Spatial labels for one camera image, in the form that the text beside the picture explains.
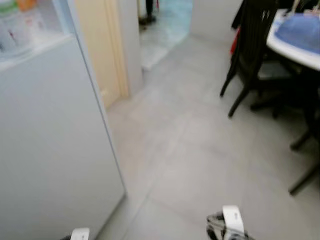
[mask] hallway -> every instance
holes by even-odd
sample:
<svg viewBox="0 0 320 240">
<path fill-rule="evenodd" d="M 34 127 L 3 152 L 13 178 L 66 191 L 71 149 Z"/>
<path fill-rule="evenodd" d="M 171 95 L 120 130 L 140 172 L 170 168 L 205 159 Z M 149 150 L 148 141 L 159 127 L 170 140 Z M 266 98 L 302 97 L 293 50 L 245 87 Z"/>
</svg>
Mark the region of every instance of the hallway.
<svg viewBox="0 0 320 240">
<path fill-rule="evenodd" d="M 156 22 L 140 32 L 141 65 L 150 71 L 189 33 L 193 0 L 161 0 Z"/>
<path fill-rule="evenodd" d="M 206 240 L 207 215 L 228 204 L 257 240 L 319 239 L 317 183 L 288 193 L 317 159 L 312 141 L 289 148 L 303 117 L 252 113 L 251 94 L 228 119 L 242 86 L 235 79 L 219 97 L 229 62 L 228 45 L 188 37 L 107 111 L 128 195 L 99 240 Z"/>
</svg>

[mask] chair backrest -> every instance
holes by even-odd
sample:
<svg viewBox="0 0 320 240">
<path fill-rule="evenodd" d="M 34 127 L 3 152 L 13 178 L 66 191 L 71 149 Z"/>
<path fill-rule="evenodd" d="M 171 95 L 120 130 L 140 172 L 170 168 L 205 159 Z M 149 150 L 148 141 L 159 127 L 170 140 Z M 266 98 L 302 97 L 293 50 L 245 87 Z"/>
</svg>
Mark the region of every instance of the chair backrest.
<svg viewBox="0 0 320 240">
<path fill-rule="evenodd" d="M 258 74 L 277 9 L 277 0 L 244 0 L 236 59 L 246 79 Z"/>
<path fill-rule="evenodd" d="M 278 0 L 280 9 L 290 9 L 294 5 L 295 0 Z"/>
</svg>

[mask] refrigerator door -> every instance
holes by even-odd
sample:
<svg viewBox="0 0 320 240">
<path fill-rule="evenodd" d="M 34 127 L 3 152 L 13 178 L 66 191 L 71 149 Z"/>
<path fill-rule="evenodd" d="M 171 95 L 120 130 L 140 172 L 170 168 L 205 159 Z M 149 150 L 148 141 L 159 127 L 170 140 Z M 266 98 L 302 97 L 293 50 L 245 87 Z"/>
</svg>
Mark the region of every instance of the refrigerator door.
<svg viewBox="0 0 320 240">
<path fill-rule="evenodd" d="M 103 105 L 70 35 L 0 68 L 1 239 L 95 238 L 125 190 Z"/>
</svg>

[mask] shelf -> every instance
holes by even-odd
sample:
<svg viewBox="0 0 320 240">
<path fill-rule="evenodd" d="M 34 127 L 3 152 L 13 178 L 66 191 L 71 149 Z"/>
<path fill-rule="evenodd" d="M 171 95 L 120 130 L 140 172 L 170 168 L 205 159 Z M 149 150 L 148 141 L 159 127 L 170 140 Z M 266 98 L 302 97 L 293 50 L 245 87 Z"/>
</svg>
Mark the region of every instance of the shelf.
<svg viewBox="0 0 320 240">
<path fill-rule="evenodd" d="M 72 34 L 64 34 L 62 32 L 50 32 L 46 31 L 45 34 L 32 37 L 32 47 L 23 53 L 12 56 L 8 59 L 0 60 L 0 72 L 14 67 L 16 64 L 29 59 L 30 57 L 37 55 L 47 49 L 54 47 L 57 44 L 65 41 L 66 39 L 74 38 Z"/>
</svg>

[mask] blue cloth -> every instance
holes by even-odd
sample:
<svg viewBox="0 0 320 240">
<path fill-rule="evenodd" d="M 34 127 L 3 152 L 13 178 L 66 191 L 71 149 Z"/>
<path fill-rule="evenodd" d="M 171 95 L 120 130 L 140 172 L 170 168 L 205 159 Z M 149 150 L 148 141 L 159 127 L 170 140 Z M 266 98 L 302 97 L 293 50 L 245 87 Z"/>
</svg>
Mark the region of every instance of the blue cloth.
<svg viewBox="0 0 320 240">
<path fill-rule="evenodd" d="M 275 36 L 295 47 L 320 54 L 320 18 L 296 13 L 286 19 Z"/>
</svg>

